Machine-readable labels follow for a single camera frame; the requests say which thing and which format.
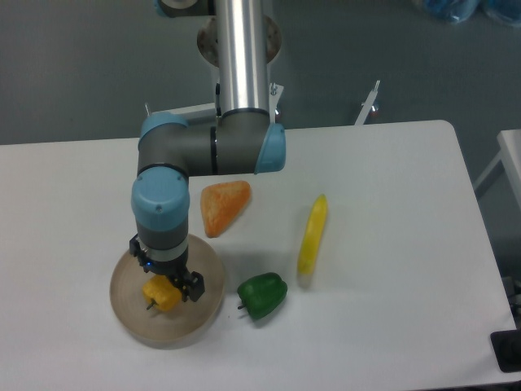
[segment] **gray floor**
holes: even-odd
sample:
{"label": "gray floor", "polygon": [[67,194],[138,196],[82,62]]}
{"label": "gray floor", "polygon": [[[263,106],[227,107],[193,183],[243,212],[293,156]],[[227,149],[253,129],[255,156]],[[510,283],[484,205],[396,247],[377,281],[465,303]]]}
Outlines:
{"label": "gray floor", "polygon": [[[154,110],[212,101],[195,46],[204,17],[159,17],[152,0],[0,2],[0,143],[138,135]],[[500,130],[521,128],[521,29],[481,12],[458,26],[408,0],[279,0],[287,128],[352,124],[376,79],[373,122],[444,119],[476,179]],[[480,206],[500,266],[521,256],[521,212],[503,178]]]}

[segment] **wooden plate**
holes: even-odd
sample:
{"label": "wooden plate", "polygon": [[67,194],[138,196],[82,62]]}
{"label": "wooden plate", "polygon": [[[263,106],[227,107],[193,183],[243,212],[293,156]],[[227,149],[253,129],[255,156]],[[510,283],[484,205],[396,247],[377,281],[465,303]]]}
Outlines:
{"label": "wooden plate", "polygon": [[151,308],[141,288],[152,273],[144,273],[138,260],[125,253],[112,273],[110,298],[116,317],[143,342],[179,342],[213,320],[225,291],[225,270],[212,247],[197,236],[188,235],[189,271],[204,277],[205,292],[197,302],[180,302],[169,312]]}

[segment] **blue joint cap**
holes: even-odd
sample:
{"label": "blue joint cap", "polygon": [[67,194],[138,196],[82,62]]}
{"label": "blue joint cap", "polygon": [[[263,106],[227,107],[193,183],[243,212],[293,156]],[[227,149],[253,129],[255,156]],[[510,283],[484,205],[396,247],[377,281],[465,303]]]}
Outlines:
{"label": "blue joint cap", "polygon": [[183,125],[185,128],[188,127],[188,122],[178,114],[172,114],[171,112],[155,112],[146,118],[141,125],[141,136],[139,142],[143,140],[148,132],[164,124],[177,124]]}
{"label": "blue joint cap", "polygon": [[139,224],[152,231],[170,231],[188,216],[188,183],[175,169],[146,169],[134,181],[131,204]]}
{"label": "blue joint cap", "polygon": [[286,134],[284,126],[271,124],[266,132],[255,174],[280,171],[286,164]]}

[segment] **plastic vegetable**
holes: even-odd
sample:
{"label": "plastic vegetable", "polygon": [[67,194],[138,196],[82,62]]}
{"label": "plastic vegetable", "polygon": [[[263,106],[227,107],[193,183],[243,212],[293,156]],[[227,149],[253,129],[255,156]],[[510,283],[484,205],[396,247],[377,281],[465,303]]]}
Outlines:
{"label": "plastic vegetable", "polygon": [[315,270],[322,232],[327,219],[327,198],[321,194],[313,204],[308,224],[300,246],[297,271],[300,275],[312,275]]}
{"label": "plastic vegetable", "polygon": [[275,310],[284,300],[287,293],[287,284],[277,273],[257,275],[244,281],[237,288],[237,293],[252,319],[264,318]]}
{"label": "plastic vegetable", "polygon": [[155,275],[149,279],[143,285],[142,293],[148,303],[147,310],[155,307],[160,311],[170,311],[181,300],[181,291],[164,275]]}

